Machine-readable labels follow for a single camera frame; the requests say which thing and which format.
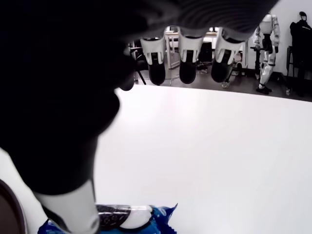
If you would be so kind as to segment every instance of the floor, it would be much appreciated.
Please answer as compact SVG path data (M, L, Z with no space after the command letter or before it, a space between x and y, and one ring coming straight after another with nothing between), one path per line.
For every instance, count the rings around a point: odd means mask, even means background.
M148 71L141 71L146 84L153 85L149 80ZM138 81L137 84L142 84L140 77L137 75ZM184 84L181 82L179 77L179 67L169 70L166 69L166 80L161 86L171 86L173 87L183 87L183 88L195 88L195 89L210 89L210 90L220 90L220 91L228 91L228 92L239 92L239 93L246 93L246 94L256 94L256 95L263 95L256 91L258 86L258 81L255 78L250 77L231 77L231 83L228 88L222 88L220 83L216 83L213 81L210 75L210 69L208 69L207 73L201 73L197 71L197 75L195 81L192 84ZM299 97L296 92L292 92L290 96L286 95L286 87L277 80L270 80L267 84L269 88L273 90L270 93L270 96L277 97L277 98L290 98L295 100L302 100L302 101L311 101L312 102L312 93L306 93L304 97Z

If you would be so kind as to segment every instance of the desk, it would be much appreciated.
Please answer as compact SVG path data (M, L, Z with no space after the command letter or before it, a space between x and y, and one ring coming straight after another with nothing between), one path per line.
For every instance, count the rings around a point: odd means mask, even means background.
M178 202L179 234L312 233L312 103L143 85L118 96L98 141L98 203ZM0 162L34 234L45 215L2 151Z
M212 38L212 44L214 45L214 39L216 38L216 36L217 36L217 33L215 33L215 32L207 32L205 37L204 37L204 41L205 41L205 39ZM174 39L174 38L179 38L179 33L165 32L166 51L167 51L167 63L168 63L168 68L169 69L177 67L180 64L180 60L176 61L174 63L171 63L170 54L171 53L174 54L175 53L175 49L173 47L172 51L170 50L169 41L170 41L170 39ZM242 45L241 50L243 51L242 67L243 68L247 68L248 67L248 41L246 41Z

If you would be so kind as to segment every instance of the white wall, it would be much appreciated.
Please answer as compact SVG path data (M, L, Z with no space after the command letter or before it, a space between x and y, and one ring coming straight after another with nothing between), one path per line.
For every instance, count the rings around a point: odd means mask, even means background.
M292 22L300 20L299 12L304 11L308 16L308 24L312 26L312 1L311 0L280 0L272 9L271 14L278 18L281 38L279 45L279 53L276 55L275 71L287 74L286 58L287 48L292 45L292 36L290 25ZM249 47L254 46L253 38L249 39ZM254 68L255 52L249 49L248 52L248 68Z

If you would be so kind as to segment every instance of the snack package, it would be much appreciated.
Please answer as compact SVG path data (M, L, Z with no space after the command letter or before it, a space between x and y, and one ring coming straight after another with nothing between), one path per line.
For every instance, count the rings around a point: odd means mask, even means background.
M155 206L97 205L100 234L176 234L168 225L176 209ZM51 220L39 228L38 234L65 234Z

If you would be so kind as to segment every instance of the white humanoid robot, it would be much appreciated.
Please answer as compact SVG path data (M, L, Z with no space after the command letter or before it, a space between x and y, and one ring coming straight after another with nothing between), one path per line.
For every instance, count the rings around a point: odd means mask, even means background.
M273 45L271 41L271 34L274 31L274 40ZM273 72L273 68L275 66L275 57L278 53L278 45L280 39L280 30L278 25L278 20L276 15L267 14L260 25L257 27L255 31L254 43L256 44L256 48L260 49L260 33L263 33L264 39L262 40L262 45L265 50L264 53L264 61L261 64L261 72L260 72L260 83L257 88L257 92L263 94L269 94L272 92L271 89L266 87L267 82L270 79L270 76Z

